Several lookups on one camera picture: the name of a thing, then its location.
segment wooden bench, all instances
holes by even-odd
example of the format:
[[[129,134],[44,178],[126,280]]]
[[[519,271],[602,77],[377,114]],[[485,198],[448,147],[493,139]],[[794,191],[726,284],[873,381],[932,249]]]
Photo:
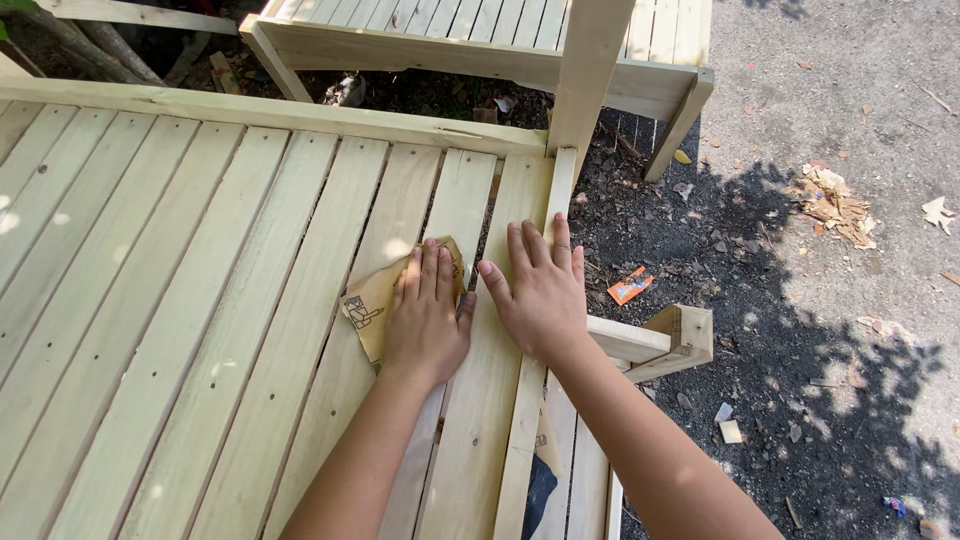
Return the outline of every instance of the wooden bench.
[[[603,4],[604,25],[629,8]],[[594,77],[562,75],[549,134],[0,78],[0,538],[276,539],[374,379],[335,308],[345,283],[421,230],[470,268],[486,220],[483,257],[509,268],[507,223],[566,208],[580,153],[550,141],[589,139],[613,64],[588,21],[569,34],[563,73]],[[518,538],[544,387],[567,465],[538,538],[615,537],[606,458],[477,292],[470,353],[421,412],[380,537]],[[712,356],[705,309],[588,330],[634,381]]]
[[[240,28],[287,99],[294,70],[408,67],[556,92],[569,0],[272,0]],[[644,178],[660,177],[713,90],[712,0],[636,0],[604,105],[667,122]]]

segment orange wrapper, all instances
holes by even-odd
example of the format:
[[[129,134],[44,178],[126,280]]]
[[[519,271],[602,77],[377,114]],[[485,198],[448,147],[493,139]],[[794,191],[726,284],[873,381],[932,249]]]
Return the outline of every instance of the orange wrapper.
[[[646,270],[646,268],[640,266],[633,274],[627,276],[627,279],[622,282],[617,282],[614,286],[607,289],[607,292],[613,296],[613,299],[616,300],[618,305],[623,306],[653,282],[653,276],[649,278],[642,278],[640,276],[644,270]]]

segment tree trunk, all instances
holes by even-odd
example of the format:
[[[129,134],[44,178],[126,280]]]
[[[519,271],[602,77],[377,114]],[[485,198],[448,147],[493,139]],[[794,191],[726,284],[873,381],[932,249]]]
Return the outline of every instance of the tree trunk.
[[[107,55],[89,39],[77,31],[70,28],[66,23],[54,17],[52,13],[38,9],[30,12],[17,8],[0,9],[2,13],[16,13],[30,21],[32,24],[42,28],[52,34],[60,42],[63,48],[73,51],[85,58],[94,67],[97,68],[105,77],[115,83],[125,83],[128,85],[144,85],[145,83],[133,75],[130,70],[124,67],[117,59]]]
[[[112,24],[96,20],[79,20],[77,24],[95,45],[119,60],[133,75],[147,83],[166,86],[163,80],[154,73],[154,70],[134,53],[130,45],[117,33]]]

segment left hand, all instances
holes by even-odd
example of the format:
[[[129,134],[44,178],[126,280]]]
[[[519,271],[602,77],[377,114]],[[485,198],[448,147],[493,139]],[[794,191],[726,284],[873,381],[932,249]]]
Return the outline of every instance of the left hand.
[[[463,301],[460,317],[453,299],[453,257],[427,238],[410,253],[394,285],[387,319],[383,370],[414,377],[429,388],[448,381],[467,357],[476,293]]]

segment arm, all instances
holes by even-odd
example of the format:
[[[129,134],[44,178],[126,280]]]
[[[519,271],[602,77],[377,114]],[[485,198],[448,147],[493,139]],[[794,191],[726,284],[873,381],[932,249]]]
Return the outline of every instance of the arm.
[[[763,512],[620,373],[587,333],[584,255],[562,213],[552,253],[529,222],[507,229],[514,283],[480,275],[524,353],[553,370],[610,460],[651,538],[782,539]]]
[[[394,287],[380,375],[287,522],[283,540],[376,538],[423,402],[467,355],[476,295],[468,293],[458,320],[453,291],[450,252],[427,238]]]

